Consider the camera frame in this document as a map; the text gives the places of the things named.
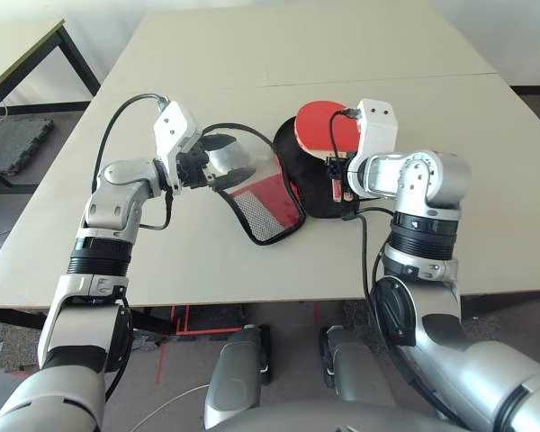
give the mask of black rubber mat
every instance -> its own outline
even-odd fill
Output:
[[[52,120],[4,119],[0,123],[0,175],[17,174],[53,129]]]

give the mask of silver robot arm segment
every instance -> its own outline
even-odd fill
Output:
[[[470,168],[451,154],[392,151],[360,148],[348,169],[355,193],[395,201],[384,276],[371,292],[382,332],[470,429],[540,431],[540,364],[499,342],[471,343],[460,324],[453,251]]]
[[[201,133],[175,102],[155,127],[156,159],[115,162],[98,175],[85,207],[67,273],[58,281],[40,335],[40,371],[0,410],[0,431],[101,430],[104,374],[125,367],[132,321],[126,273],[144,202],[180,194],[176,156]]]

